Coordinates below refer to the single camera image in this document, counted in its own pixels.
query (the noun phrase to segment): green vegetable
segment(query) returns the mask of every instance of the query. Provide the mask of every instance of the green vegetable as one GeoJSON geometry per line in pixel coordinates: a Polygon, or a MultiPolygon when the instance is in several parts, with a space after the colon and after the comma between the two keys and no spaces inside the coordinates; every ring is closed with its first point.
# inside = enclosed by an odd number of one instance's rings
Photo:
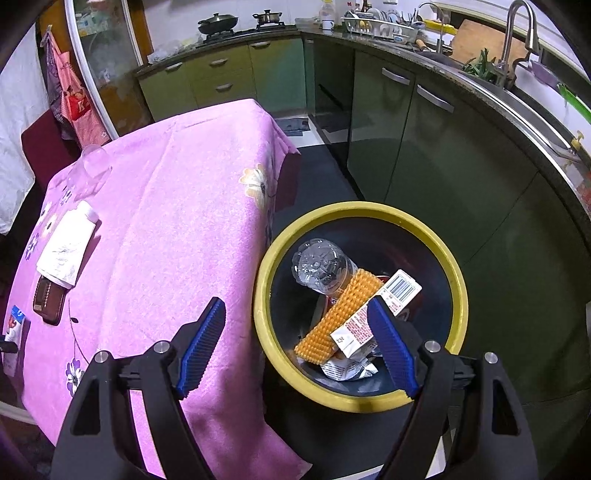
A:
{"type": "Polygon", "coordinates": [[[488,48],[480,51],[480,57],[476,63],[472,63],[476,58],[468,60],[463,66],[462,70],[470,75],[474,75],[482,80],[490,83],[496,83],[495,74],[495,60],[488,60],[488,48]]]}

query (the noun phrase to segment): trash bin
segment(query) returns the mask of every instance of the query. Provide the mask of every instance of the trash bin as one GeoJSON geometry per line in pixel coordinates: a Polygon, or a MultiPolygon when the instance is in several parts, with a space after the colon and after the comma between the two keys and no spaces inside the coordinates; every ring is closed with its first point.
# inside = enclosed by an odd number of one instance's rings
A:
{"type": "Polygon", "coordinates": [[[259,268],[256,332],[269,361],[293,388],[326,407],[356,413],[410,402],[403,391],[395,390],[379,358],[374,362],[377,374],[345,382],[329,379],[317,365],[297,362],[293,349],[310,330],[319,294],[295,281],[291,259],[299,245],[312,238],[334,242],[359,268],[375,275],[390,277],[402,269],[412,276],[423,289],[408,321],[425,340],[436,340],[458,353],[466,333],[468,300],[452,253],[431,229],[407,213],[378,203],[343,202],[293,222],[272,243],[259,268]]]}

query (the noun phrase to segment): red cloth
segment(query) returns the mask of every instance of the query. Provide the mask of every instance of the red cloth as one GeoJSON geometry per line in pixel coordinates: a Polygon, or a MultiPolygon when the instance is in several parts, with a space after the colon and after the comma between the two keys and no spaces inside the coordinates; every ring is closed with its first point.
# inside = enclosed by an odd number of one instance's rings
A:
{"type": "Polygon", "coordinates": [[[74,127],[78,142],[80,142],[82,148],[93,144],[106,144],[110,140],[109,134],[100,121],[94,106],[90,104],[88,92],[72,69],[70,52],[65,51],[62,53],[51,33],[49,39],[56,62],[57,75],[60,78],[61,88],[65,94],[61,97],[61,114],[74,127]]]}
{"type": "Polygon", "coordinates": [[[37,183],[47,190],[51,178],[80,157],[80,149],[72,140],[62,140],[60,125],[51,109],[41,115],[21,135],[22,150],[37,183]]]}

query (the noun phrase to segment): bottle cap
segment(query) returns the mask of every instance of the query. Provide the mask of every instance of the bottle cap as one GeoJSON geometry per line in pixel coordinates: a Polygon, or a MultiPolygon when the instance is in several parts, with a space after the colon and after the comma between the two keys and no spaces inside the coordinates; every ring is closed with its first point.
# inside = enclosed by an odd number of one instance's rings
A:
{"type": "Polygon", "coordinates": [[[82,200],[78,204],[76,210],[78,210],[82,215],[88,218],[92,223],[96,223],[99,221],[98,213],[96,213],[94,209],[85,200],[82,200]]]}

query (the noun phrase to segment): barcode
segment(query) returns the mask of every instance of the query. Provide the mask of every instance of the barcode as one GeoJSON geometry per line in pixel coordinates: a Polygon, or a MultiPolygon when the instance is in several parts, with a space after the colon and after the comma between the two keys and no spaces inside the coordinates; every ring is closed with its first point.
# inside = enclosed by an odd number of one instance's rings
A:
{"type": "Polygon", "coordinates": [[[403,303],[404,300],[412,295],[415,290],[416,284],[410,283],[406,278],[399,276],[393,280],[390,293],[394,295],[400,303],[403,303]]]}

